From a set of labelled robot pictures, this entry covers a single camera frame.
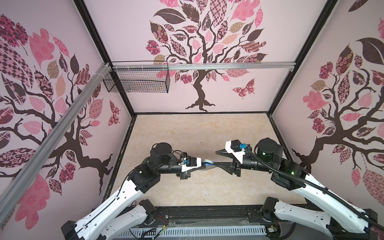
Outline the light blue phone case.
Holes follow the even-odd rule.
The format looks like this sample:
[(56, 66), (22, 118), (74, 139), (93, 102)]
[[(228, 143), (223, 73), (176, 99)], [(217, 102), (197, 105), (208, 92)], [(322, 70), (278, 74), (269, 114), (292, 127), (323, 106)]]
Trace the light blue phone case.
[(211, 161), (211, 160), (202, 160), (201, 161), (202, 163), (202, 166), (215, 166), (215, 162)]

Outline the black smartphone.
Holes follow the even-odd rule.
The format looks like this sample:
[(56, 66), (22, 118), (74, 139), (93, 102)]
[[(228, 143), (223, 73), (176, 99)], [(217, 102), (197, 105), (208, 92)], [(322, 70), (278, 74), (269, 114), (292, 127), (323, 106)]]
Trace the black smartphone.
[(192, 171), (205, 171), (211, 164), (202, 164), (200, 167), (192, 169)]

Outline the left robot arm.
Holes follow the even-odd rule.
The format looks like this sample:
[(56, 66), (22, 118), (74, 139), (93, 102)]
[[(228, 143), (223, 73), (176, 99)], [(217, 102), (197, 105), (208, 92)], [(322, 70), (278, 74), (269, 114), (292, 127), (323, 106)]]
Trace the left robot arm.
[(180, 174), (190, 177), (192, 169), (201, 167), (200, 158), (174, 151), (168, 143), (155, 144), (150, 156), (130, 171), (120, 188), (91, 213), (62, 227), (66, 240), (113, 240), (127, 229), (150, 224), (156, 217), (156, 208), (150, 200), (133, 203), (155, 186), (162, 174)]

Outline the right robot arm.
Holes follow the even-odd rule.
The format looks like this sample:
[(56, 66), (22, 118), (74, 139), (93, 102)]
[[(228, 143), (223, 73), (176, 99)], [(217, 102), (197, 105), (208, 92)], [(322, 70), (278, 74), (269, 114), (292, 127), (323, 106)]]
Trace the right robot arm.
[(334, 240), (375, 240), (372, 228), (383, 230), (377, 214), (358, 208), (325, 187), (299, 164), (283, 158), (284, 148), (270, 138), (260, 140), (254, 148), (239, 140), (228, 141), (217, 155), (231, 158), (231, 163), (216, 162), (215, 166), (229, 174), (241, 175), (242, 170), (268, 172), (280, 187), (293, 191), (317, 207), (310, 210), (289, 205), (268, 197), (261, 208), (266, 221), (290, 221), (324, 233)]

